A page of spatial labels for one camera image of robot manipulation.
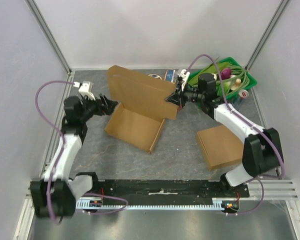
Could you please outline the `cardboard sheet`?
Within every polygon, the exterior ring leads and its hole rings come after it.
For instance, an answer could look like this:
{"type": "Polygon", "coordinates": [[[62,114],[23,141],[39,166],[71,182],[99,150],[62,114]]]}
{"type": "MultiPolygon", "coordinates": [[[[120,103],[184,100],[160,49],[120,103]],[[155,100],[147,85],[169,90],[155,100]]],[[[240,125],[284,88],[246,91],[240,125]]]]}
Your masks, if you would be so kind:
{"type": "Polygon", "coordinates": [[[176,85],[118,65],[108,69],[107,82],[118,105],[105,132],[151,154],[166,119],[176,119],[177,105],[166,101],[176,85]]]}

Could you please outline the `brown cardboard box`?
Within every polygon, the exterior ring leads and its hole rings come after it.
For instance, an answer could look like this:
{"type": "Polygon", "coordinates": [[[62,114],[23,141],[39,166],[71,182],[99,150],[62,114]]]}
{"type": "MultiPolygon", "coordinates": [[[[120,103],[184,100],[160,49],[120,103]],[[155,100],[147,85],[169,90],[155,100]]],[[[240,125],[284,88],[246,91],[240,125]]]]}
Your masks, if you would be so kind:
{"type": "Polygon", "coordinates": [[[210,171],[242,162],[244,145],[224,125],[198,131],[195,138],[210,171]]]}

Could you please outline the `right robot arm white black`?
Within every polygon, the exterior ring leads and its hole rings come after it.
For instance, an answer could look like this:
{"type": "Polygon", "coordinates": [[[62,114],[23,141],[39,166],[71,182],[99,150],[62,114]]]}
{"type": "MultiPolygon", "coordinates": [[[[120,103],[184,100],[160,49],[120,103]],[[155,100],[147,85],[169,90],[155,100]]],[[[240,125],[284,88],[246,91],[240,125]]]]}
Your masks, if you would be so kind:
{"type": "Polygon", "coordinates": [[[280,136],[276,129],[265,129],[255,124],[225,98],[219,97],[215,74],[200,74],[197,87],[188,84],[189,76],[186,69],[177,75],[175,92],[166,101],[179,107],[184,107],[187,102],[199,103],[206,115],[228,128],[243,143],[241,164],[220,178],[219,191],[223,196],[232,196],[237,186],[284,165],[280,136]]]}

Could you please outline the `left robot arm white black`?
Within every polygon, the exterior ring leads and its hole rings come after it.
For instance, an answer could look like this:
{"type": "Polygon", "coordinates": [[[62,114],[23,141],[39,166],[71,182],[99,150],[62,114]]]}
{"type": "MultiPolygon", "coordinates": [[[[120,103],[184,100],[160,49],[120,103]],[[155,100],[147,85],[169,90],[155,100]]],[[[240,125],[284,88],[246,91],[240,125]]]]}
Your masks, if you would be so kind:
{"type": "Polygon", "coordinates": [[[81,172],[69,180],[70,171],[86,138],[87,121],[93,116],[110,116],[118,102],[100,94],[95,99],[70,96],[63,104],[64,117],[56,153],[41,179],[30,182],[34,212],[38,218],[71,217],[79,198],[84,194],[94,197],[99,193],[96,173],[81,172]]]}

